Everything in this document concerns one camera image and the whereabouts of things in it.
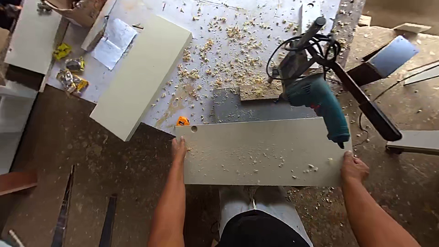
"tape measure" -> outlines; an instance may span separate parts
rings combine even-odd
[[[189,119],[184,116],[180,116],[177,120],[177,126],[189,125]]]

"wooden plank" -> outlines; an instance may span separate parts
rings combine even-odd
[[[176,135],[189,150],[185,184],[338,186],[352,150],[327,139],[323,118],[177,126]]]
[[[52,61],[54,39],[61,15],[52,11],[39,15],[40,0],[25,0],[12,35],[5,63],[45,75]]]
[[[190,31],[151,15],[90,117],[128,141],[191,39]]]
[[[419,25],[419,24],[414,24],[414,23],[404,23],[401,24],[399,26],[394,27],[394,30],[402,30],[402,31],[408,31],[408,32],[412,32],[412,33],[420,33],[423,31],[427,31],[429,30],[431,27],[430,26],[425,26],[425,25]]]
[[[0,175],[0,196],[34,187],[38,184],[36,171],[10,172]]]
[[[404,86],[416,83],[418,81],[424,81],[424,80],[429,80],[431,78],[436,78],[439,75],[439,66],[438,67],[434,67],[434,66],[437,66],[437,65],[438,65],[438,63],[432,63],[428,66],[425,66],[425,68],[421,69],[421,71],[428,69],[428,68],[431,68],[431,69],[426,70],[424,72],[421,72],[415,76],[408,78],[407,80],[404,81]]]
[[[0,133],[0,174],[6,174],[11,169],[22,134],[22,132]]]
[[[372,21],[371,16],[361,15],[360,20],[358,21],[358,26],[370,26]]]
[[[439,131],[401,131],[401,134],[401,140],[387,142],[386,146],[404,152],[439,155]]]
[[[82,49],[86,51],[91,51],[95,48],[99,39],[101,39],[101,37],[104,35],[105,27],[108,20],[106,16],[110,14],[115,3],[116,0],[107,0],[105,2],[105,5],[102,7],[99,15],[96,18],[96,21],[94,22],[93,26],[85,37],[84,42],[81,45]]]
[[[280,81],[239,86],[239,97],[241,100],[279,98],[281,93],[282,83]]]

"hand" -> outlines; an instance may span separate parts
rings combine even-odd
[[[369,175],[369,167],[355,158],[352,151],[345,152],[341,169],[343,182],[356,181],[362,183]]]
[[[186,155],[186,142],[182,137],[180,137],[180,141],[177,142],[177,139],[172,139],[172,159],[173,163],[181,163],[183,164],[184,156]]]

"paper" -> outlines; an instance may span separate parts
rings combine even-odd
[[[108,22],[104,36],[99,40],[91,55],[112,70],[131,43],[136,30],[116,18]]]

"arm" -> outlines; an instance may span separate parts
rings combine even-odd
[[[183,225],[186,191],[183,181],[183,161],[186,146],[183,137],[172,140],[173,161],[162,196],[152,219],[148,247],[184,246]]]
[[[372,198],[362,181],[369,167],[345,153],[342,190],[352,231],[361,247],[420,247],[416,240]]]

